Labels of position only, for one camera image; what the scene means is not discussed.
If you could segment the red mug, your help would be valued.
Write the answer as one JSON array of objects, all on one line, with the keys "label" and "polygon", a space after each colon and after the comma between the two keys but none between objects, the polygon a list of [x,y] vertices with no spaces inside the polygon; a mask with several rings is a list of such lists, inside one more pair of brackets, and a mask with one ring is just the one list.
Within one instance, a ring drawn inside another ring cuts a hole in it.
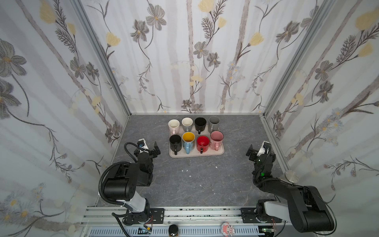
[{"label": "red mug", "polygon": [[203,154],[208,151],[210,146],[210,139],[207,136],[201,135],[196,140],[197,150]]}]

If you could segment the small grey mug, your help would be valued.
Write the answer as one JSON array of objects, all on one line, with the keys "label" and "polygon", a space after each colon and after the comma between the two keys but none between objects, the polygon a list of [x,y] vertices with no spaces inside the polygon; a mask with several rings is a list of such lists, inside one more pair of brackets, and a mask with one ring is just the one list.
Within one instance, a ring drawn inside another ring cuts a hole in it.
[{"label": "small grey mug", "polygon": [[184,132],[191,132],[193,126],[192,118],[183,118],[181,123]]}]

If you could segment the black mug white base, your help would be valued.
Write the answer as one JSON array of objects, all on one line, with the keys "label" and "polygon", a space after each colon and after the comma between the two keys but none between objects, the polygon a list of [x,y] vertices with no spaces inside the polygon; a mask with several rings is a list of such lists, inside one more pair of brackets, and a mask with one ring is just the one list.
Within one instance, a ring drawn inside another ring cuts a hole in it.
[{"label": "black mug white base", "polygon": [[195,130],[197,131],[198,134],[201,134],[207,125],[207,120],[203,117],[198,117],[194,121],[195,123]]}]

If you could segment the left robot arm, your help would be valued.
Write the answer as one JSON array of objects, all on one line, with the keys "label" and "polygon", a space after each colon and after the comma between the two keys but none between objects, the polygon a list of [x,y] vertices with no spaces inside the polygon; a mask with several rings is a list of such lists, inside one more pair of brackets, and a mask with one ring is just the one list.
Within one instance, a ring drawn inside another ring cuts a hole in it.
[{"label": "left robot arm", "polygon": [[153,180],[153,159],[161,154],[157,143],[148,149],[142,141],[126,142],[125,152],[133,162],[114,163],[103,172],[98,184],[98,193],[107,203],[126,208],[125,214],[112,213],[118,224],[123,227],[133,224],[150,224],[153,215],[149,201],[136,191],[137,187],[148,187]]}]

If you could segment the pale pink mug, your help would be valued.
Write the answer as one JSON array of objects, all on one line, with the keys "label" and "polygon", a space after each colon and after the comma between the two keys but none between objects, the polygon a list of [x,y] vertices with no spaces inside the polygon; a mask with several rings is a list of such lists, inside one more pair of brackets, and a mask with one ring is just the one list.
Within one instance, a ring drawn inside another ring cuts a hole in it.
[{"label": "pale pink mug", "polygon": [[170,131],[170,136],[179,134],[180,122],[177,119],[171,119],[168,122],[168,127],[169,127],[169,131]]}]

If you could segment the grey-green mug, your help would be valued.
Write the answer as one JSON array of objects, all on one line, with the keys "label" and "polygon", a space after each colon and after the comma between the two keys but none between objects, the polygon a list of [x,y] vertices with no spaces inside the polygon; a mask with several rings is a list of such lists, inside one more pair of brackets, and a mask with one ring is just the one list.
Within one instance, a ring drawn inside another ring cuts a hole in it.
[{"label": "grey-green mug", "polygon": [[219,131],[220,118],[211,116],[208,120],[208,132],[211,134],[213,131]]}]

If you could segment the blue butterfly mug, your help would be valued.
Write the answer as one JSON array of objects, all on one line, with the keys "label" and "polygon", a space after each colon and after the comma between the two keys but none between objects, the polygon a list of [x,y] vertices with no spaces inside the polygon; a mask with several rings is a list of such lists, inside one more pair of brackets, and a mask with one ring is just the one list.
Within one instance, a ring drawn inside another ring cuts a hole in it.
[{"label": "blue butterfly mug", "polygon": [[185,132],[182,135],[182,146],[186,154],[189,154],[195,147],[195,135],[192,132]]}]

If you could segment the black mug white rim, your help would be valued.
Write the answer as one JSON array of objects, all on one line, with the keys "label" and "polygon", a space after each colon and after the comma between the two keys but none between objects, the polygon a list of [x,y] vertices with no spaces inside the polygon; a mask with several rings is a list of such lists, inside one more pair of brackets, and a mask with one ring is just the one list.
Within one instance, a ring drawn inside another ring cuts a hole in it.
[{"label": "black mug white rim", "polygon": [[170,151],[176,156],[182,149],[182,138],[180,135],[173,134],[169,138]]}]

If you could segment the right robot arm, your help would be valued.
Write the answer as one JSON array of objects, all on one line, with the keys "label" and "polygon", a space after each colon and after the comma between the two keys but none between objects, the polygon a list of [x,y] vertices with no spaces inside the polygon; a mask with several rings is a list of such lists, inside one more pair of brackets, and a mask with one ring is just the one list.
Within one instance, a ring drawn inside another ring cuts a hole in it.
[{"label": "right robot arm", "polygon": [[264,142],[260,149],[248,148],[246,156],[254,163],[253,183],[262,192],[270,193],[287,201],[282,207],[274,201],[264,201],[263,214],[290,222],[300,233],[317,233],[337,228],[337,220],[329,205],[314,186],[296,185],[271,174],[276,154],[272,145]]}]

